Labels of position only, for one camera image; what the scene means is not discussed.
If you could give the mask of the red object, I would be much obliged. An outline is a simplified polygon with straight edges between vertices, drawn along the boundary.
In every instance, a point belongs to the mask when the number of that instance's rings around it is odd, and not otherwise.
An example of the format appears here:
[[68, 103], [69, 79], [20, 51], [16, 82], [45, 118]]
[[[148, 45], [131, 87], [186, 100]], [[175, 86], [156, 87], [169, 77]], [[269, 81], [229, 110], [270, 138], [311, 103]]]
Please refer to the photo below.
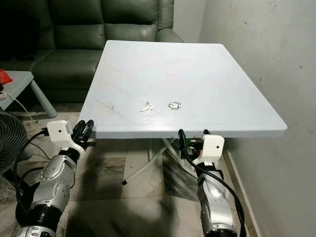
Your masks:
[[0, 85], [6, 85], [11, 83], [13, 79], [5, 72], [5, 70], [0, 69]]

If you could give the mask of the black standing fan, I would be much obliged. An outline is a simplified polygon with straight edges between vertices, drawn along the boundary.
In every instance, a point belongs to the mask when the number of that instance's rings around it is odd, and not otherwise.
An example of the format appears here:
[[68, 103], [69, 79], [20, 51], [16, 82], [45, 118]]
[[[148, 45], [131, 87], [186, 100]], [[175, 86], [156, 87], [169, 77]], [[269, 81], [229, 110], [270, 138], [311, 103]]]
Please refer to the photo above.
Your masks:
[[0, 111], [0, 173], [13, 167], [27, 142], [27, 131], [20, 119]]

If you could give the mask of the white plastic folding table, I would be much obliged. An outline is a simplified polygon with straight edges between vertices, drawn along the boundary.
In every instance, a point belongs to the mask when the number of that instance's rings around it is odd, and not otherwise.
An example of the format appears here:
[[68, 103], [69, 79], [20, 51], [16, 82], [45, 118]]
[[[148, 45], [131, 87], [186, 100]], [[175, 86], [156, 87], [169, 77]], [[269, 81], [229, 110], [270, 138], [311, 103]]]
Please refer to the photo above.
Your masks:
[[[149, 102], [151, 115], [139, 111]], [[95, 139], [273, 138], [287, 124], [221, 44], [106, 42], [79, 120]]]

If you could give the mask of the grey side table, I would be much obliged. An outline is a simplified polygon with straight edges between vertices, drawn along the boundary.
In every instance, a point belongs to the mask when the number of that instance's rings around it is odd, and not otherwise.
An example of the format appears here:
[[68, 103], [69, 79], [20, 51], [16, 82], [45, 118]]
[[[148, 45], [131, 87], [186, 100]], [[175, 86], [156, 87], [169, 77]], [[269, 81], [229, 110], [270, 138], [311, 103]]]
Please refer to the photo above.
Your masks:
[[40, 89], [40, 86], [34, 81], [34, 75], [28, 71], [6, 71], [6, 74], [13, 80], [2, 86], [0, 109], [5, 110], [20, 93], [29, 86], [36, 99], [41, 104], [41, 107], [46, 112], [49, 118], [57, 117], [57, 111], [54, 106], [50, 103], [50, 100]]

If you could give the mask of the dark green leather sofa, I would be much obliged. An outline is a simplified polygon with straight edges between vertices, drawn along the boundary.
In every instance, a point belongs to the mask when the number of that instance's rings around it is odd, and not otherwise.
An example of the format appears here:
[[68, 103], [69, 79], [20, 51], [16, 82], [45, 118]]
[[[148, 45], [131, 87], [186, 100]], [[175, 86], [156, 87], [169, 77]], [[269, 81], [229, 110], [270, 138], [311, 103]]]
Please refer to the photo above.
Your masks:
[[109, 40], [181, 42], [176, 0], [0, 0], [0, 67], [52, 102], [83, 102]]

